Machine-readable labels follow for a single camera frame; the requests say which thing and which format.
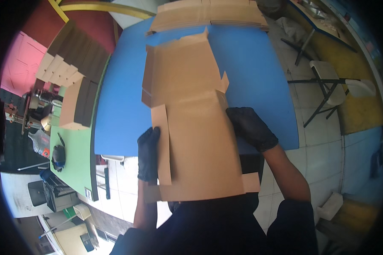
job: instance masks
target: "gloved hand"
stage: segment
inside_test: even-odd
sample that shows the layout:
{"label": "gloved hand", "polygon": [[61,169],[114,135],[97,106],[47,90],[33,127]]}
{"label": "gloved hand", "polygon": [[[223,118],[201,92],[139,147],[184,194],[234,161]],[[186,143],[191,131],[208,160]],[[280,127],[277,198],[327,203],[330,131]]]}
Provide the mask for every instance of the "gloved hand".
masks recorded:
{"label": "gloved hand", "polygon": [[151,127],[138,138],[138,179],[156,181],[158,179],[158,150],[160,128]]}
{"label": "gloved hand", "polygon": [[278,138],[251,107],[228,108],[225,112],[234,126],[236,136],[244,138],[257,151],[264,152],[278,144]]}

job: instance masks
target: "white chair seat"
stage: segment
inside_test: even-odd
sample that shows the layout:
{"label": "white chair seat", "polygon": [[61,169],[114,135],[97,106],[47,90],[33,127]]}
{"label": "white chair seat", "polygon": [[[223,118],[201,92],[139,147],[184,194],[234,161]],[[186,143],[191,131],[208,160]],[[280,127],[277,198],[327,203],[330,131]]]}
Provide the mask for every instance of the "white chair seat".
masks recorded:
{"label": "white chair seat", "polygon": [[373,97],[376,95],[376,87],[368,79],[346,79],[347,88],[350,94],[355,98]]}
{"label": "white chair seat", "polygon": [[[338,75],[336,74],[335,69],[333,66],[324,61],[310,61],[309,65],[312,67],[315,67],[319,77],[321,79],[339,79]],[[332,83],[326,83],[326,85],[331,88]],[[327,103],[333,106],[342,104],[346,99],[345,91],[343,90],[342,84],[337,84],[335,90],[333,90],[333,93],[330,95],[329,99],[327,100]]]}

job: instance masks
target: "pink wall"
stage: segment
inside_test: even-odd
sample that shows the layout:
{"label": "pink wall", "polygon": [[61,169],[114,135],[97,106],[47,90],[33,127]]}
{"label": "pink wall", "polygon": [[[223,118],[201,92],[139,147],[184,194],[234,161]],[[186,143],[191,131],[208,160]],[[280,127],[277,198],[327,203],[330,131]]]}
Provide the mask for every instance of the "pink wall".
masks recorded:
{"label": "pink wall", "polygon": [[3,66],[0,87],[22,96],[36,82],[36,71],[47,48],[20,32]]}

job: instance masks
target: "water bottle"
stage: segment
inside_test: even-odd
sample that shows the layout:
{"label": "water bottle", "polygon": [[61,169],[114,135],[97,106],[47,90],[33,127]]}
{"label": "water bottle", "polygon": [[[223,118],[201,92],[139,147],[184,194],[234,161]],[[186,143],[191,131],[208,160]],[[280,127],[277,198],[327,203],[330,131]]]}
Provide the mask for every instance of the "water bottle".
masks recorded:
{"label": "water bottle", "polygon": [[38,130],[35,134],[29,133],[29,137],[33,141],[33,150],[43,157],[50,156],[50,136],[43,130]]}

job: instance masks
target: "blue tabletop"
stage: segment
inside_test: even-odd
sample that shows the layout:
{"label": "blue tabletop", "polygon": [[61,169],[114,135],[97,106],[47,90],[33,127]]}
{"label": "blue tabletop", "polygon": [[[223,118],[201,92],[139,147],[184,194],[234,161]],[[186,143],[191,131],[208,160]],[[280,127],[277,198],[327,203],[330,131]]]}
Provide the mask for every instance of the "blue tabletop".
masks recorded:
{"label": "blue tabletop", "polygon": [[[141,102],[146,45],[203,33],[205,26],[145,36],[153,18],[125,28],[111,57],[98,103],[95,154],[137,156],[138,137],[151,125]],[[299,147],[294,106],[281,64],[267,34],[258,28],[208,26],[209,43],[230,81],[229,107],[249,106],[278,137],[285,150]],[[238,139],[239,153],[256,150]]]}

